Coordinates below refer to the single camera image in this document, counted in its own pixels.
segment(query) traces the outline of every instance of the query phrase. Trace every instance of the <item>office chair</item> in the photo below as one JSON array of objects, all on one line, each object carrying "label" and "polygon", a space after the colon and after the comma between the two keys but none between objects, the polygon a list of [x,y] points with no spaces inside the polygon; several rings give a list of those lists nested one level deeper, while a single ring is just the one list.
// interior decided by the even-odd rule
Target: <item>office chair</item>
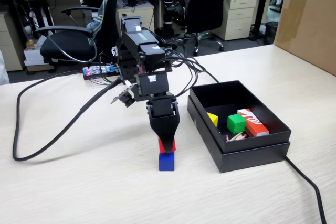
[{"label": "office chair", "polygon": [[115,21],[116,8],[117,0],[107,0],[102,27],[95,39],[93,39],[93,30],[78,26],[71,11],[84,9],[97,11],[99,8],[79,6],[62,10],[61,12],[72,18],[77,26],[49,26],[36,30],[42,34],[47,31],[60,30],[48,36],[43,43],[40,53],[44,62],[51,65],[59,60],[93,62],[101,52],[104,52],[102,61],[112,57],[112,47],[119,38]]},{"label": "office chair", "polygon": [[210,31],[222,25],[223,21],[223,2],[224,0],[177,0],[183,8],[183,14],[175,12],[173,20],[181,30],[185,29],[183,40],[195,40],[194,56],[198,54],[198,47],[201,39],[216,41],[220,51],[224,51],[222,42],[214,37]]}]

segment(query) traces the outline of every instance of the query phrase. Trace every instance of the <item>chair armrest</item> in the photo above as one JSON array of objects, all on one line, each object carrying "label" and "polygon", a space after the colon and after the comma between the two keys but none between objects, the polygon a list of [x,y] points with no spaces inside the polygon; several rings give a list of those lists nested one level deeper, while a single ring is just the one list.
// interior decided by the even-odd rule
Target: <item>chair armrest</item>
[{"label": "chair armrest", "polygon": [[99,8],[96,7],[88,7],[88,6],[78,6],[78,7],[71,7],[71,8],[67,8],[64,10],[61,10],[61,13],[65,13],[66,15],[70,16],[71,12],[73,10],[92,10],[92,11],[99,11]]},{"label": "chair armrest", "polygon": [[182,7],[185,7],[185,2],[183,0],[176,0],[176,1],[178,1]]},{"label": "chair armrest", "polygon": [[93,36],[93,30],[77,26],[47,26],[38,28],[35,32],[42,33],[44,31],[50,31],[50,30],[78,31],[80,33],[85,34],[88,38],[92,38]]}]

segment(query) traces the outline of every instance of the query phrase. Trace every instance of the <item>robotic arm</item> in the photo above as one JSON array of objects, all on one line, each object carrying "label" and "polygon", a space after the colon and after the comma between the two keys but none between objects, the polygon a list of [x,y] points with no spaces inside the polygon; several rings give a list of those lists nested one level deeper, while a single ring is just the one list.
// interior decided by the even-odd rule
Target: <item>robotic arm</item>
[{"label": "robotic arm", "polygon": [[169,61],[162,61],[168,56],[167,52],[149,30],[141,29],[140,17],[123,18],[122,33],[117,43],[118,65],[121,78],[130,83],[113,101],[119,99],[129,107],[134,101],[148,100],[146,109],[151,128],[169,153],[173,149],[180,115],[176,98],[169,93],[167,73],[172,67]]}]

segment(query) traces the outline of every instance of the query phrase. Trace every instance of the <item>open box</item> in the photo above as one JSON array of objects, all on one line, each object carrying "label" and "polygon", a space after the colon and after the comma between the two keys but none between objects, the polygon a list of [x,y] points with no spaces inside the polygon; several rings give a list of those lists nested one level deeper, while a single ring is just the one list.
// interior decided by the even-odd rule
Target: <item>open box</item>
[{"label": "open box", "polygon": [[[232,134],[227,117],[250,109],[269,135],[227,142]],[[239,81],[195,86],[190,89],[188,112],[220,172],[270,164],[285,159],[291,130]],[[216,127],[207,112],[218,116]]]}]

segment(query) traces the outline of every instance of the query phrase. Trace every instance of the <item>green cube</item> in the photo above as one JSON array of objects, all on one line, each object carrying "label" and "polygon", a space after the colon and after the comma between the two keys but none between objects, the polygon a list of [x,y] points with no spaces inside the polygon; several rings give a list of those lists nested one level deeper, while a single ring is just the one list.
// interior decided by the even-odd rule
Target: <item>green cube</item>
[{"label": "green cube", "polygon": [[233,134],[236,134],[245,130],[246,120],[239,114],[230,115],[226,126]]}]

